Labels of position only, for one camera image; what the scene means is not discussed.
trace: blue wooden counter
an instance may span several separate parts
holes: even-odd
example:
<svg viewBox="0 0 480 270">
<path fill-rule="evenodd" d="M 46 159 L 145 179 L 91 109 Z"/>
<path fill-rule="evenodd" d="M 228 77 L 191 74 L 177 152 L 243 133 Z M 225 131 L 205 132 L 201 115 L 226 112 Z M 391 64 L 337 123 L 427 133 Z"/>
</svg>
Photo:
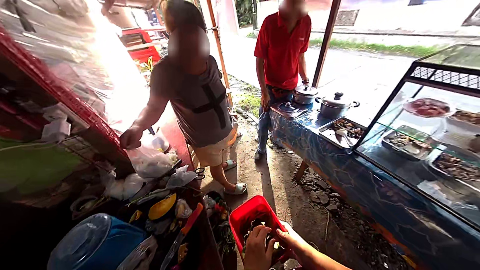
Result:
<svg viewBox="0 0 480 270">
<path fill-rule="evenodd" d="M 279 138 L 370 220 L 417 269 L 480 269 L 480 233 L 356 153 L 318 132 L 309 112 L 293 121 L 270 113 Z"/>
</svg>

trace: beige shorts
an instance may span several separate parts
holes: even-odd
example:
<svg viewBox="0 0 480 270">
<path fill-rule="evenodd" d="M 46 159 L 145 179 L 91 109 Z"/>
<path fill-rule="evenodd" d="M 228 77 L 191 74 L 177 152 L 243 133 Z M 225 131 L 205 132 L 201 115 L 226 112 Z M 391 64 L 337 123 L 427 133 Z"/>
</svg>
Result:
<svg viewBox="0 0 480 270">
<path fill-rule="evenodd" d="M 200 166 L 218 166 L 228 160 L 228 149 L 235 143 L 237 139 L 238 123 L 233 119 L 232 131 L 223 140 L 214 145 L 205 147 L 191 146 L 196 157 L 200 162 Z"/>
</svg>

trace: red polo shirt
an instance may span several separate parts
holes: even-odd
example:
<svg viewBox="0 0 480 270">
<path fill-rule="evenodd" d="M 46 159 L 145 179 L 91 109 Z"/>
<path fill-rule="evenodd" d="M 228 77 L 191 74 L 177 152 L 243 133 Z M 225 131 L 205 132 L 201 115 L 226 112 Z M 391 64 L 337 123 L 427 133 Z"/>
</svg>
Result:
<svg viewBox="0 0 480 270">
<path fill-rule="evenodd" d="M 265 82 L 283 89 L 298 84 L 299 54 L 307 51 L 312 30 L 310 16 L 298 20 L 291 34 L 277 13 L 265 18 L 257 38 L 255 56 L 265 59 Z"/>
</svg>

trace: glass display case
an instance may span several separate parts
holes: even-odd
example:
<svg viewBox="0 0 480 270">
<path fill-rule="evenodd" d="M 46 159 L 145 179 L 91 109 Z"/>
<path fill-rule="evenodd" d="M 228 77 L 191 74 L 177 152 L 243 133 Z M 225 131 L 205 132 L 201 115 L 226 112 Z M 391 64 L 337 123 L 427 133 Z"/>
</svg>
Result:
<svg viewBox="0 0 480 270">
<path fill-rule="evenodd" d="M 480 46 L 412 63 L 353 151 L 480 228 Z"/>
</svg>

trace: green cloth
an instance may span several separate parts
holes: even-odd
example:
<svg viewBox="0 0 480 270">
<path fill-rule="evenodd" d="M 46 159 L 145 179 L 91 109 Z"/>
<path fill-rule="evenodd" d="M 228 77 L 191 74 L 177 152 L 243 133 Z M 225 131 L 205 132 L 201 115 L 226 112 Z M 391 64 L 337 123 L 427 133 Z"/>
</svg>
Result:
<svg viewBox="0 0 480 270">
<path fill-rule="evenodd" d="M 26 144 L 0 139 L 0 192 L 14 187 L 21 194 L 42 190 L 60 182 L 82 163 L 80 157 L 55 144 L 1 150 Z"/>
</svg>

